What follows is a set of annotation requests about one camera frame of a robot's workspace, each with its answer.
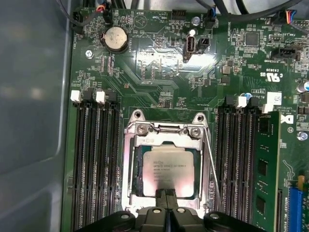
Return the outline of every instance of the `capacitor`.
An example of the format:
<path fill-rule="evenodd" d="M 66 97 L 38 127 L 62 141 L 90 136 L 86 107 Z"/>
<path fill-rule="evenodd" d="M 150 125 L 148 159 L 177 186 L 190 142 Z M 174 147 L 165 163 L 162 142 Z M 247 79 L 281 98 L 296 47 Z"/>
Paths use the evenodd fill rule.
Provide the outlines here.
<path fill-rule="evenodd" d="M 309 81 L 299 83 L 296 90 L 300 93 L 304 93 L 309 91 Z"/>
<path fill-rule="evenodd" d="M 298 176 L 298 190 L 303 191 L 305 183 L 305 177 L 303 175 Z"/>
<path fill-rule="evenodd" d="M 201 24 L 201 19 L 195 16 L 192 18 L 191 23 L 193 26 L 199 26 Z"/>

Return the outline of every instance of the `connector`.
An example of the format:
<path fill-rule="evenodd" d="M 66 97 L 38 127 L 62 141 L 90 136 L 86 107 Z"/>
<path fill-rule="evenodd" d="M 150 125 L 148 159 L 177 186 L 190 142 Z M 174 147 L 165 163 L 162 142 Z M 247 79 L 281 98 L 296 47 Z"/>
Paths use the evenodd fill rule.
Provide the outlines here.
<path fill-rule="evenodd" d="M 297 50 L 294 48 L 277 48 L 276 50 L 271 52 L 272 59 L 296 59 L 297 58 Z"/>
<path fill-rule="evenodd" d="M 297 188 L 289 191 L 289 231 L 302 231 L 302 202 L 303 192 Z"/>

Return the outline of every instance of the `cpu socket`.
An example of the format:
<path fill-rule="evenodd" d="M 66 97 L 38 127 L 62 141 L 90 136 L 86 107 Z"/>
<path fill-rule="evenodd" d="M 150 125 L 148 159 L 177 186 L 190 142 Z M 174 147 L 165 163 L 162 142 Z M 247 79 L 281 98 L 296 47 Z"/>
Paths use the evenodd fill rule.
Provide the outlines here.
<path fill-rule="evenodd" d="M 122 207 L 137 215 L 155 206 L 157 189 L 175 189 L 178 205 L 208 211 L 210 132 L 198 113 L 188 123 L 147 121 L 135 110 L 125 129 Z"/>

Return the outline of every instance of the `blue wire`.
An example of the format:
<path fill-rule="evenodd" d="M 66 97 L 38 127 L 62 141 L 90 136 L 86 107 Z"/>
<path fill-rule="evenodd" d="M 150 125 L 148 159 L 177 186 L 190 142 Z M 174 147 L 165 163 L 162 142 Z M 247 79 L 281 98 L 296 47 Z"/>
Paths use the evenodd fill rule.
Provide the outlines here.
<path fill-rule="evenodd" d="M 293 11 L 293 13 L 291 14 L 291 18 L 290 18 L 290 21 L 292 22 L 293 21 L 293 18 L 294 18 L 294 15 L 296 14 L 296 11 Z"/>
<path fill-rule="evenodd" d="M 211 11 L 212 11 L 212 16 L 215 17 L 216 16 L 216 11 L 215 11 L 215 9 L 213 7 L 211 8 Z"/>

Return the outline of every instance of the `cable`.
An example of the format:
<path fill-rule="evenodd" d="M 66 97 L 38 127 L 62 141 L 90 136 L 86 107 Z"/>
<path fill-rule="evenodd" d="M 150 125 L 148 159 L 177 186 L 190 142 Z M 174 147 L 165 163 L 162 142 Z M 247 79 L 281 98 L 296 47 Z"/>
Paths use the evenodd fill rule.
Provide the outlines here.
<path fill-rule="evenodd" d="M 200 4 L 202 7 L 206 8 L 207 10 L 211 10 L 212 7 L 209 6 L 206 2 L 204 2 L 203 0 L 195 0 L 198 4 Z"/>
<path fill-rule="evenodd" d="M 237 5 L 241 14 L 243 14 L 243 15 L 249 14 L 245 4 L 243 3 L 243 0 L 236 0 L 236 5 Z"/>
<path fill-rule="evenodd" d="M 228 11 L 223 0 L 213 0 L 213 2 L 222 15 L 228 15 Z"/>
<path fill-rule="evenodd" d="M 275 14 L 278 11 L 285 10 L 287 8 L 290 8 L 298 3 L 300 3 L 302 0 L 289 0 L 283 4 L 280 4 L 279 6 L 275 6 L 273 8 L 270 8 L 265 11 L 253 13 L 253 14 L 244 14 L 244 15 L 236 15 L 236 14 L 229 14 L 228 20 L 231 22 L 243 22 L 243 21 L 250 21 L 261 17 L 266 17 L 271 14 Z"/>
<path fill-rule="evenodd" d="M 136 10 L 139 6 L 140 0 L 132 0 L 131 2 L 131 9 Z"/>
<path fill-rule="evenodd" d="M 57 4 L 59 5 L 59 8 L 61 10 L 61 12 L 64 14 L 64 16 L 72 23 L 75 24 L 79 27 L 83 27 L 87 24 L 89 24 L 98 14 L 98 12 L 93 12 L 92 14 L 90 14 L 88 16 L 87 19 L 85 19 L 83 22 L 78 22 L 76 21 L 71 15 L 69 15 L 69 13 L 66 11 L 66 8 L 63 6 L 61 0 L 56 0 Z"/>

